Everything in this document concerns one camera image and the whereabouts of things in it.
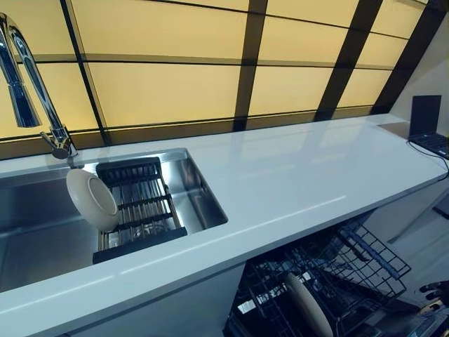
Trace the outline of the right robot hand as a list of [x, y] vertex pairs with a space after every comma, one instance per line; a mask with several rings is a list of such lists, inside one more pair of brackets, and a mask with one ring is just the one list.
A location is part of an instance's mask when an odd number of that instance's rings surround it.
[[427, 300], [440, 300], [445, 305], [448, 305], [448, 289], [449, 281], [446, 280], [425, 284], [419, 288], [419, 291], [425, 293]]

